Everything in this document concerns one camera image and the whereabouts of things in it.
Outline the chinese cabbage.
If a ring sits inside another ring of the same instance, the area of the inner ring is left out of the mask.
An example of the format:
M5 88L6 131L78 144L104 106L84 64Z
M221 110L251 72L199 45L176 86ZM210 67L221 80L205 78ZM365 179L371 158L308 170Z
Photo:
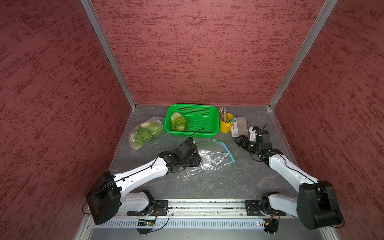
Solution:
M171 116L171 129L174 132L185 132L188 128L187 118L180 113L173 113Z
M151 131L151 139L161 137L165 133L163 123L160 120L156 120L154 122L145 122L141 124L141 127L147 128Z
M149 129L139 127L136 132L131 135L130 145L133 149L138 150L147 144L152 138L152 133Z

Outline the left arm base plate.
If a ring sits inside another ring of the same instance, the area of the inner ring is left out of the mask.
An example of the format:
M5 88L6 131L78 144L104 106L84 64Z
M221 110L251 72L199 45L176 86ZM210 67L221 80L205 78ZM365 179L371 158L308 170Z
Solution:
M144 217L163 217L168 215L168 200L155 200L150 202L149 205L141 212L131 211L127 212L128 216L144 216Z

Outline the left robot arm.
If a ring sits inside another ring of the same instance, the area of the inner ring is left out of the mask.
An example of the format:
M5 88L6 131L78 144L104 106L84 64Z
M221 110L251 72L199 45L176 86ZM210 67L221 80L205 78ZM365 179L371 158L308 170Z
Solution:
M102 225L118 213L151 214L156 201L149 191L133 190L157 178L200 166L202 158L193 138L187 138L172 151L161 152L153 161L128 172L101 174L86 194L95 225Z

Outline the clear zipper bag blue seal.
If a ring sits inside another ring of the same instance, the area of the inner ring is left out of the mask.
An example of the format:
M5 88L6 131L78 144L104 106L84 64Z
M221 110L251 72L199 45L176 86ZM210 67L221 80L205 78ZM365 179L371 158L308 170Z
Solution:
M129 133L129 144L134 150L150 145L165 134L165 119L152 117L137 125Z

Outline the spare clear zipper bag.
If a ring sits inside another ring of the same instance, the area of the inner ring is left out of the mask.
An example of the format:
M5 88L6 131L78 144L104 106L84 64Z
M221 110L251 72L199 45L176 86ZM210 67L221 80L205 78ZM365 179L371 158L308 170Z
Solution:
M212 139L197 144L197 147L201 163L198 167L186 167L180 172L184 182L212 174L236 162L228 147L221 141Z

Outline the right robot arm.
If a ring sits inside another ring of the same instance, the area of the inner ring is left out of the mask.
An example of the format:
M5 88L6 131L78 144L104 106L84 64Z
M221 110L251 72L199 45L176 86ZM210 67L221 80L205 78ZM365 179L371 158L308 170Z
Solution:
M297 219L309 230L324 227L342 228L345 220L340 210L334 186L305 173L278 149L272 147L270 134L264 129L253 127L251 137L234 138L237 146L250 153L252 160L264 163L279 173L297 192L288 197L277 192L262 195L256 210L267 217L266 227L276 227L277 213L286 213Z

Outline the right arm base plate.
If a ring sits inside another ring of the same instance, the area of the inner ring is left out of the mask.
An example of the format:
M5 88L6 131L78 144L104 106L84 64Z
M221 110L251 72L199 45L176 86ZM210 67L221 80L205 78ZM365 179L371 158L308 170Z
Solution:
M245 209L248 217L266 217L270 218L272 215L275 216L286 216L287 214L281 211L274 210L268 199L262 199L259 201L245 201Z

